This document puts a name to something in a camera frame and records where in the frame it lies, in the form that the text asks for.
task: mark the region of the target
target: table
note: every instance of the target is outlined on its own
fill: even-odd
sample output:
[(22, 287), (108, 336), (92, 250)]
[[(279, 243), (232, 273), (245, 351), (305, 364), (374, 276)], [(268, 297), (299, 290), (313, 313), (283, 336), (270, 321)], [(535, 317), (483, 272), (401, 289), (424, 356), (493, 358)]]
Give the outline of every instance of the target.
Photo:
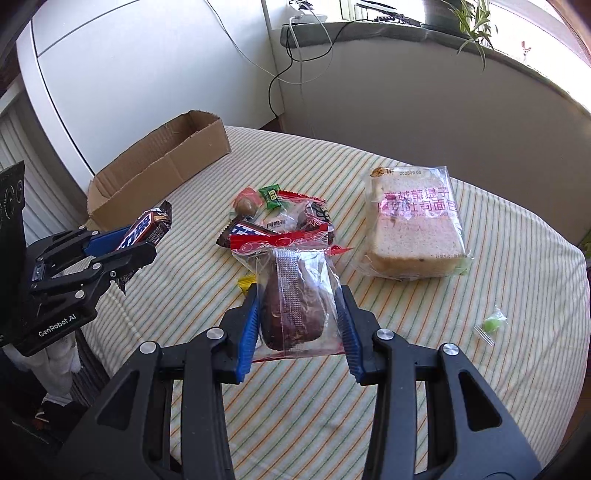
[[(363, 176), (401, 164), (331, 142), (237, 127), (227, 132), (232, 153), (169, 196), (173, 229), (158, 245), (155, 262), (128, 283), (127, 296), (113, 285), (98, 304), (98, 318), (83, 329), (111, 375), (141, 342), (187, 342), (242, 303), (236, 280), (246, 269), (215, 245), (237, 192), (279, 183), (323, 197), (338, 243), (355, 247), (365, 235)], [(345, 255), (336, 269), (382, 327), (431, 348), (458, 344), (546, 464), (583, 384), (591, 325), (583, 255), (533, 213), (452, 183), (475, 257), (467, 274), (396, 282), (364, 277)], [(473, 325), (495, 305), (509, 326), (490, 347)], [(426, 404), (424, 388), (417, 385), (417, 391), (422, 470)], [(355, 384), (344, 356), (255, 364), (242, 385), (226, 385), (223, 392), (237, 479), (360, 478), (376, 388)], [(180, 385), (173, 401), (171, 447), (180, 457)]]

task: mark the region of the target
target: metal screw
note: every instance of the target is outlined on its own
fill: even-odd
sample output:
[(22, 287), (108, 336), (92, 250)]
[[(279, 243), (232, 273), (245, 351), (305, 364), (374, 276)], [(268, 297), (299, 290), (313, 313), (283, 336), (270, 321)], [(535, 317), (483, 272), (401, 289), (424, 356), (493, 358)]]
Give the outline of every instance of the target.
[(144, 342), (139, 346), (139, 351), (142, 353), (154, 353), (156, 351), (156, 344), (154, 342)]
[(458, 353), (460, 353), (460, 349), (457, 347), (457, 345), (455, 345), (453, 343), (445, 343), (443, 345), (443, 353), (453, 356), (453, 355), (457, 355)]
[(394, 332), (387, 328), (380, 328), (375, 334), (382, 340), (392, 340), (394, 338)]
[(210, 328), (206, 335), (210, 340), (219, 340), (223, 337), (223, 330), (218, 327)]

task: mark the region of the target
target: wooden floor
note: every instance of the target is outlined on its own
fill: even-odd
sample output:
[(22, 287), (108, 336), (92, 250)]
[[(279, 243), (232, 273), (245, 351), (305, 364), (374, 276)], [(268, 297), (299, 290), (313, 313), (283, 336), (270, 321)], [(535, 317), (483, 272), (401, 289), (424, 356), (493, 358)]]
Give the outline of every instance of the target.
[(564, 435), (563, 444), (568, 441), (586, 413), (591, 414), (591, 376), (589, 375), (585, 378), (583, 391), (581, 392), (579, 403), (577, 403), (577, 406), (574, 409), (573, 416), (570, 419), (569, 428)]

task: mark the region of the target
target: gray striped fabric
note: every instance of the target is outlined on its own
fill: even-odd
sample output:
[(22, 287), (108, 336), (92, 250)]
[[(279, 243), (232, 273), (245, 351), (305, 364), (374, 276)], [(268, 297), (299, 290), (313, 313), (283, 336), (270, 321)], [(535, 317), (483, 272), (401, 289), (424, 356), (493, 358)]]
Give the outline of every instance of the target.
[[(173, 230), (158, 257), (128, 284), (112, 286), (84, 332), (113, 374), (144, 340), (187, 342), (242, 303), (246, 273), (215, 245), (233, 197), (247, 186), (281, 187), (327, 200), (341, 245), (365, 234), (362, 177), (400, 164), (343, 145), (228, 127), (232, 153), (168, 198)], [(453, 180), (467, 246), (466, 275), (394, 282), (364, 277), (350, 257), (336, 261), (361, 308), (408, 341), (458, 344), (518, 422), (542, 463), (555, 454), (582, 387), (589, 345), (589, 284), (583, 255), (533, 213)], [(494, 348), (472, 327), (497, 304), (509, 317)], [(418, 391), (417, 469), (426, 467), (424, 389)], [(256, 364), (224, 387), (237, 479), (360, 478), (376, 388), (360, 387), (344, 356)], [(174, 392), (173, 454), (180, 457), (180, 385)]]

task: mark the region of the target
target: brown cardboard box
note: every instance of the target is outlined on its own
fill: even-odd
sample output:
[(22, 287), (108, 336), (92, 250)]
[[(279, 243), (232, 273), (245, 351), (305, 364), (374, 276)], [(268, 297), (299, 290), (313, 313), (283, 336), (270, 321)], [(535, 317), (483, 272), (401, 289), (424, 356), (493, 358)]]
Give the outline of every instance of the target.
[(179, 115), (98, 172), (88, 190), (88, 214), (103, 231), (129, 225), (230, 151), (218, 116), (195, 110)]

